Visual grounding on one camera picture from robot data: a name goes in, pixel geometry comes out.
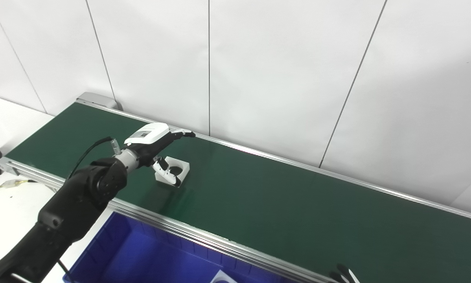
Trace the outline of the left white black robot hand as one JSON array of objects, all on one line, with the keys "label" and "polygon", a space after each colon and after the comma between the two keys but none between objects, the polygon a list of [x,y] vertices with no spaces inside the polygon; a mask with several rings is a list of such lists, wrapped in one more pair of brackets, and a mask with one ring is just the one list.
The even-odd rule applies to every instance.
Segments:
[{"label": "left white black robot hand", "polygon": [[159,154],[183,137],[195,138],[196,133],[185,129],[171,131],[166,123],[149,123],[127,138],[122,153],[115,157],[126,165],[128,173],[141,167],[151,167],[166,182],[180,187],[183,181],[171,172],[171,165]]}]

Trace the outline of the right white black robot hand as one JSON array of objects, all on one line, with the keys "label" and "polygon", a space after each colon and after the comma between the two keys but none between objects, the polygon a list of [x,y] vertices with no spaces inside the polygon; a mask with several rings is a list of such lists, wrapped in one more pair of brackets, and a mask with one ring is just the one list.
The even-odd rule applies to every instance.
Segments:
[{"label": "right white black robot hand", "polygon": [[330,283],[360,283],[352,269],[341,263],[336,265],[336,270],[329,272],[329,278],[333,280],[330,281]]}]

